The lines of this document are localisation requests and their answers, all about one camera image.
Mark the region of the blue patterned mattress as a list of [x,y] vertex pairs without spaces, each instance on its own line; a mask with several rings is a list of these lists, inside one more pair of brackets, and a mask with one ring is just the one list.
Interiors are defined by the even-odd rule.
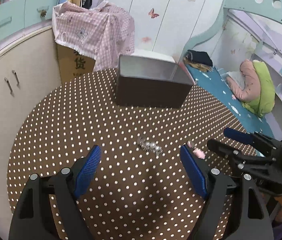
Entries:
[[225,79],[223,79],[223,76],[219,74],[215,67],[209,72],[201,72],[188,64],[186,67],[196,84],[223,103],[238,118],[247,132],[258,132],[272,138],[274,137],[272,129],[265,117],[260,118],[244,108],[241,102],[237,98],[234,98],[234,94],[228,87]]

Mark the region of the cardboard box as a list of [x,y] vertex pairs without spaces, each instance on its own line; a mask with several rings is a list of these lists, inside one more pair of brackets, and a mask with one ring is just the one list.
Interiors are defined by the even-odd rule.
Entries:
[[76,50],[58,44],[57,57],[62,84],[93,72],[95,60],[80,55]]

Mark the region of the white wardrobe doors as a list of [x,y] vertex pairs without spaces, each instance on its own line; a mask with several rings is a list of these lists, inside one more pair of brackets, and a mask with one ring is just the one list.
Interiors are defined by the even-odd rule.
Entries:
[[[135,49],[179,59],[186,42],[215,22],[222,0],[107,0],[125,9],[135,23]],[[157,18],[148,12],[154,8]]]

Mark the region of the green and pink quilt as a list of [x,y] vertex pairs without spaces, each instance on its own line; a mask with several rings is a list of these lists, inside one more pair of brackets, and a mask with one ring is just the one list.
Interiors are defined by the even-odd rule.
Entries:
[[234,74],[228,72],[226,82],[241,105],[260,118],[270,113],[275,106],[275,88],[267,65],[258,60],[244,60],[237,72],[244,81],[242,87]]

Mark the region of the teal drawer unit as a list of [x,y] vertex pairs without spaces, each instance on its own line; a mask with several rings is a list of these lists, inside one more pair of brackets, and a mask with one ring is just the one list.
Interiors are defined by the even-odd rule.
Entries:
[[[12,0],[0,5],[0,42],[8,36],[29,26],[52,18],[57,0]],[[40,17],[42,10],[47,12]]]

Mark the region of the white low cabinet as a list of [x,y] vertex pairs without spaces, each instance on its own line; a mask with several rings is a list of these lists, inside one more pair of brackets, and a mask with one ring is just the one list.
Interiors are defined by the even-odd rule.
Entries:
[[16,133],[33,107],[60,84],[51,29],[26,37],[0,57],[0,223],[11,219],[6,172]]

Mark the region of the pink butterfly sticker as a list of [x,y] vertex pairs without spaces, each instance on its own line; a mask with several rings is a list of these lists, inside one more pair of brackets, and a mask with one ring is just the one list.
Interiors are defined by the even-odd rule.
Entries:
[[154,19],[159,17],[159,14],[155,13],[154,8],[152,8],[149,12],[148,15],[150,16],[150,18]]

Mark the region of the dark folded clothes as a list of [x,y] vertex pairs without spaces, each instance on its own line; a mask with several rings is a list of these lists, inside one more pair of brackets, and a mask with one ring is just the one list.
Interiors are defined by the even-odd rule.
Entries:
[[213,68],[213,62],[205,51],[188,50],[183,57],[183,61],[201,72],[209,72]]

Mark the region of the pink checkered cloth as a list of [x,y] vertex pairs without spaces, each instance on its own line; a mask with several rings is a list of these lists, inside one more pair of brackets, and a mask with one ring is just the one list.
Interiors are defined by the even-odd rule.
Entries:
[[86,9],[70,1],[53,7],[55,42],[95,60],[94,70],[116,68],[120,55],[135,51],[135,24],[123,8],[103,0]]

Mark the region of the red and white stool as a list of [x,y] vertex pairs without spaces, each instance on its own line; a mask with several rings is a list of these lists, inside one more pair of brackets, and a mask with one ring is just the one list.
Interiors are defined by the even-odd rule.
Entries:
[[168,66],[178,65],[178,62],[170,55],[156,53],[154,51],[149,51],[144,49],[136,49],[131,56],[137,58],[141,62],[150,63],[154,65],[165,65],[165,64],[167,64]]

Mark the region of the dark rectangular storage box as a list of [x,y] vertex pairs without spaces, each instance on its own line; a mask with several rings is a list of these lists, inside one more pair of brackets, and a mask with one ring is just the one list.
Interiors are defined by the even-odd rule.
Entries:
[[117,105],[180,108],[192,87],[191,77],[176,63],[132,55],[119,57]]

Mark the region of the right pinecone drawer ornament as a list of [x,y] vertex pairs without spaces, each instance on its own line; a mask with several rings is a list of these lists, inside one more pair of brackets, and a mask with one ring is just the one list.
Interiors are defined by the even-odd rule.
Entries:
[[42,10],[40,13],[40,17],[44,18],[46,16],[47,12],[45,10]]

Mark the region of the brown polka dot tablecloth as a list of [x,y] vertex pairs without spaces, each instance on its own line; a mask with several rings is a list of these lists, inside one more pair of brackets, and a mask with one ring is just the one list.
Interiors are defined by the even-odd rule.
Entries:
[[95,177],[77,204],[96,239],[186,239],[203,209],[180,161],[191,141],[206,151],[216,139],[243,131],[238,118],[206,90],[193,86],[179,109],[123,107],[114,102],[115,70],[87,74],[46,95],[16,134],[7,170],[10,209],[29,176],[51,176],[102,149]]

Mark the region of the teal bunk bed frame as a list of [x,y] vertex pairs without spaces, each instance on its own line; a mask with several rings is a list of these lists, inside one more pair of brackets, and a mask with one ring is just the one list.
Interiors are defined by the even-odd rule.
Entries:
[[267,18],[282,25],[282,0],[223,0],[215,22],[209,29],[191,37],[186,42],[179,58],[180,61],[183,60],[188,50],[212,39],[225,26],[229,10],[241,12],[242,15],[249,17],[260,29],[263,26],[253,18],[253,15]]

